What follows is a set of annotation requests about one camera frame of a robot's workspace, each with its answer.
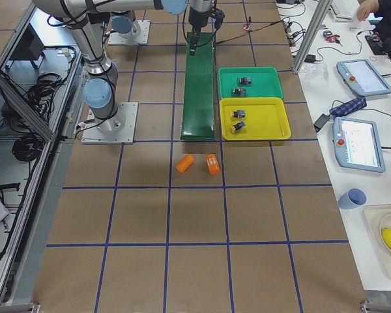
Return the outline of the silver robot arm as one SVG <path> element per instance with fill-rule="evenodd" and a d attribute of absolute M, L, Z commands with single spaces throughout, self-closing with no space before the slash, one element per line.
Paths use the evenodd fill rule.
<path fill-rule="evenodd" d="M 165 10 L 172 15 L 186 15 L 190 6 L 188 22 L 192 26 L 190 35 L 184 34 L 189 44 L 189 55 L 194 56 L 196 50 L 213 41 L 217 31 L 221 28 L 225 13 L 217 8 L 217 1 L 151 1 L 155 10 Z M 204 43 L 200 43 L 201 30 L 209 20 L 214 22 L 214 32 Z M 123 38 L 134 38 L 140 35 L 141 25 L 136 21 L 135 9 L 118 10 L 111 13 L 112 30 Z"/>
<path fill-rule="evenodd" d="M 93 33 L 89 15 L 133 14 L 136 10 L 164 10 L 179 15 L 188 6 L 187 1 L 34 1 L 33 4 L 58 21 L 54 26 L 70 30 L 89 75 L 83 96 L 94 115 L 95 127 L 103 134 L 122 130 L 126 116 L 115 101 L 117 66 L 105 52 L 102 40 Z"/>

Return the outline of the person's hand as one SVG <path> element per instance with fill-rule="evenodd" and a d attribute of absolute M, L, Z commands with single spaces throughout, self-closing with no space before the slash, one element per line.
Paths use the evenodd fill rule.
<path fill-rule="evenodd" d="M 378 0 L 365 0 L 363 1 L 357 12 L 356 18 L 358 21 L 364 21 L 368 18 L 371 13 L 376 13 L 379 9 L 379 1 Z"/>

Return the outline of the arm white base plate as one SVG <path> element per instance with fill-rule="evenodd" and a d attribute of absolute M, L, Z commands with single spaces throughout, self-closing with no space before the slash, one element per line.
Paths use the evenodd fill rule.
<path fill-rule="evenodd" d="M 92 122 L 85 126 L 81 142 L 84 144 L 132 144 L 138 115 L 137 102 L 117 102 L 118 110 L 114 117 L 99 124 L 92 110 L 88 111 L 88 119 Z"/>
<path fill-rule="evenodd" d="M 149 39 L 149 20 L 129 20 L 127 18 L 111 21 L 108 44 L 111 46 L 143 46 Z"/>

